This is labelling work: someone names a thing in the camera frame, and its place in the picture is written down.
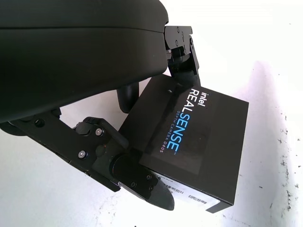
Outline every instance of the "white surface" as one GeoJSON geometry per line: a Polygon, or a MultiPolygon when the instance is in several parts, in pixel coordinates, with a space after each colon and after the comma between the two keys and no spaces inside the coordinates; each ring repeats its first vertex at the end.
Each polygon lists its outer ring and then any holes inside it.
{"type": "MultiPolygon", "coordinates": [[[[109,191],[29,138],[0,131],[1,227],[303,226],[303,7],[299,1],[163,4],[170,25],[193,28],[203,86],[250,103],[235,205],[210,214],[176,200],[173,212],[164,211],[124,190],[109,191]]],[[[95,116],[117,129],[126,117],[115,91],[62,113],[70,126],[95,116]]]]}

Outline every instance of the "white sticker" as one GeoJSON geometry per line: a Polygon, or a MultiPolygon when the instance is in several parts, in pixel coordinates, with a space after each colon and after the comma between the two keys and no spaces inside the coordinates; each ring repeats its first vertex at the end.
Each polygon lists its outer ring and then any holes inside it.
{"type": "Polygon", "coordinates": [[[210,207],[218,204],[220,201],[199,192],[193,188],[190,188],[184,184],[174,181],[166,176],[152,171],[158,178],[168,187],[169,191],[172,193],[174,198],[181,199],[183,201],[195,204],[197,206],[203,207],[207,210],[210,207]]]}

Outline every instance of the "barcode label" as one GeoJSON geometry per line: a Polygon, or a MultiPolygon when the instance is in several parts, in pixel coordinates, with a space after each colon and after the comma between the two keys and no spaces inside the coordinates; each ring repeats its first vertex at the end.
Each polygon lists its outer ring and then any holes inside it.
{"type": "Polygon", "coordinates": [[[178,193],[181,193],[181,194],[184,193],[183,191],[181,191],[181,190],[179,190],[179,189],[176,189],[176,188],[173,188],[173,187],[171,187],[171,186],[169,186],[169,185],[167,185],[167,184],[165,184],[165,186],[168,187],[168,189],[174,190],[175,192],[178,192],[178,193]]]}
{"type": "Polygon", "coordinates": [[[201,200],[201,199],[198,199],[198,198],[196,198],[195,196],[189,195],[188,197],[191,198],[191,199],[193,199],[193,200],[196,200],[196,201],[198,201],[198,202],[202,202],[202,203],[204,203],[204,204],[207,204],[207,202],[205,202],[205,201],[203,201],[203,200],[201,200]]]}

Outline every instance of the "black box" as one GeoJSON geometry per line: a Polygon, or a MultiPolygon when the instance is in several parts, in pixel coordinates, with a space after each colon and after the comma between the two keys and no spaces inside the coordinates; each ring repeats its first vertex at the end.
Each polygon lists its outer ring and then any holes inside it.
{"type": "Polygon", "coordinates": [[[215,213],[234,204],[248,103],[153,77],[120,128],[174,197],[215,213]]]}

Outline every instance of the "bolt head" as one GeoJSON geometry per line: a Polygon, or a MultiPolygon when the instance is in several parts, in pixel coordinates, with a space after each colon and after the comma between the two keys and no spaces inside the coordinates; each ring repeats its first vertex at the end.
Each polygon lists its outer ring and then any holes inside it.
{"type": "Polygon", "coordinates": [[[78,154],[78,158],[85,158],[86,156],[86,152],[84,150],[80,151],[79,154],[78,154]]]}
{"type": "Polygon", "coordinates": [[[102,136],[103,135],[103,130],[101,128],[96,129],[96,136],[102,136]]]}

